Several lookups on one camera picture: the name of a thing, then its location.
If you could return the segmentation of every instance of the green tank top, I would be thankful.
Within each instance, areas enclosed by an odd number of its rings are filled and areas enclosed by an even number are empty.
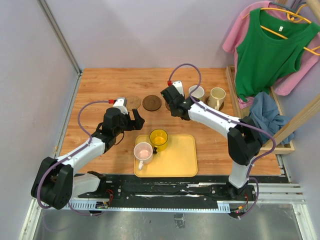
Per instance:
[[[260,27],[273,30],[288,39],[283,39]],[[269,93],[277,79],[299,71],[304,47],[320,31],[315,23],[293,23],[283,21],[257,8],[250,12],[248,32],[236,48],[238,53],[235,76],[236,94],[255,96]]]

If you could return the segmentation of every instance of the cup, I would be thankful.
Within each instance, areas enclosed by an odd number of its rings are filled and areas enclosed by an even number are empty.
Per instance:
[[[156,129],[150,133],[150,142],[153,146],[153,154],[165,150],[168,146],[168,134],[165,130]]]
[[[140,142],[134,147],[133,154],[139,162],[139,170],[142,170],[144,165],[149,164],[152,161],[152,152],[153,148],[147,142]]]
[[[219,110],[222,103],[225,100],[225,97],[226,91],[223,90],[221,87],[212,88],[208,99],[208,106],[215,110]]]
[[[189,88],[189,96],[190,96],[191,91],[193,91],[196,87],[197,87],[197,85],[194,85]],[[192,97],[197,98],[200,101],[202,101],[204,98],[204,95],[205,95],[205,90],[201,86],[199,86],[191,95],[192,95]]]

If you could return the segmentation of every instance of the yellow mug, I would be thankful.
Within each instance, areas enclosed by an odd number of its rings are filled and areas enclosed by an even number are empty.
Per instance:
[[[165,130],[156,129],[150,133],[150,142],[153,147],[153,154],[165,150],[168,146],[168,134]]]

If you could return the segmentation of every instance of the wall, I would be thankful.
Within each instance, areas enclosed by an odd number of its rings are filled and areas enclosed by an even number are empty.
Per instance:
[[[225,67],[223,40],[256,0],[47,0],[81,68]]]
[[[0,239],[16,240],[76,74],[36,0],[2,1],[0,32]]]
[[[313,22],[317,22],[308,9],[304,9],[301,15]],[[293,117],[320,93],[319,76],[320,63],[318,62],[288,96],[279,99],[281,109],[285,115]],[[320,113],[295,131],[293,142],[295,152],[282,156],[288,166],[288,172],[292,181],[301,184],[308,211],[318,237],[320,237],[320,191],[318,187],[320,181],[319,123]]]

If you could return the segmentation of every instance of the wooden tabletop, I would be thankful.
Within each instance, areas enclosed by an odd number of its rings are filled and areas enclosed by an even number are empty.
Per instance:
[[[157,111],[147,111],[142,104],[138,112],[145,119],[140,131],[125,132],[123,141],[113,146],[105,154],[96,157],[80,172],[96,171],[105,174],[133,174],[134,147],[139,135],[148,135],[154,129],[164,129],[168,134],[190,134],[195,138],[198,162],[198,175],[228,175],[231,173],[232,160],[228,154],[227,140],[207,126],[194,121],[181,120],[172,117],[165,106],[165,100],[160,92],[167,87],[167,80],[173,68],[86,68],[83,72],[80,86],[75,98],[61,155],[64,155],[88,139],[79,128],[77,115],[85,104],[98,101],[117,99],[119,97],[138,96],[142,100],[148,95],[157,95],[162,100],[162,106]],[[201,68],[202,84],[205,97],[214,87],[223,88],[226,92],[224,107],[221,112],[234,115],[229,94],[225,68]],[[172,78],[181,80],[184,93],[199,81],[197,72],[192,68],[179,69]],[[107,108],[108,103],[97,103],[88,106],[81,114],[81,123],[85,129],[93,133]],[[258,160],[253,167],[253,175],[280,175],[278,161],[274,154]]]

